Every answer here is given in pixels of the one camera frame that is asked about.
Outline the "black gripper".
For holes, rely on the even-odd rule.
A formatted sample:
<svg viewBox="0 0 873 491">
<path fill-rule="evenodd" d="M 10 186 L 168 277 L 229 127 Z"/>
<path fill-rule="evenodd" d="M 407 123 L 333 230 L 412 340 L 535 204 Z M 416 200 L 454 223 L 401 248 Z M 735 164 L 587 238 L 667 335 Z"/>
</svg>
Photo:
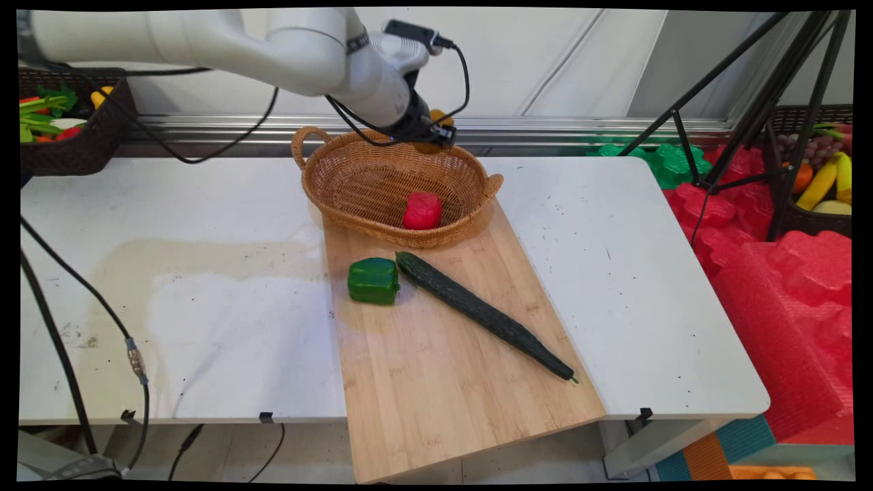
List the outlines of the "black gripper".
<svg viewBox="0 0 873 491">
<path fill-rule="evenodd" d="M 428 104 L 415 90 L 419 72 L 415 69 L 402 75 L 409 88 L 409 103 L 402 118 L 390 127 L 391 140 L 451 148 L 456 142 L 455 121 L 449 115 L 430 115 Z"/>
</svg>

